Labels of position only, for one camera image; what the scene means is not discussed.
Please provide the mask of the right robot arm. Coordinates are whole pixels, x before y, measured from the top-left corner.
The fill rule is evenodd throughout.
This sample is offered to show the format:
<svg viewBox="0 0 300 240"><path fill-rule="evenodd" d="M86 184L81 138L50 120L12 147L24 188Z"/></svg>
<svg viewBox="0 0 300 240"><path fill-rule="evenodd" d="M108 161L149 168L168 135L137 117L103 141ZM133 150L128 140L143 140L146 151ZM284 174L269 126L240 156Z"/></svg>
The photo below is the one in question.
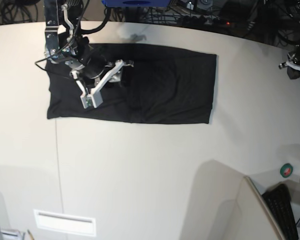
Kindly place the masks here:
<svg viewBox="0 0 300 240"><path fill-rule="evenodd" d="M78 81L87 91L101 83L118 62L107 58L104 46L92 46L88 35L101 31L109 22L112 8L105 7L104 19L98 27L83 29L81 21L90 2L83 0L45 0L44 61L69 68L61 74L47 70L50 75Z"/></svg>

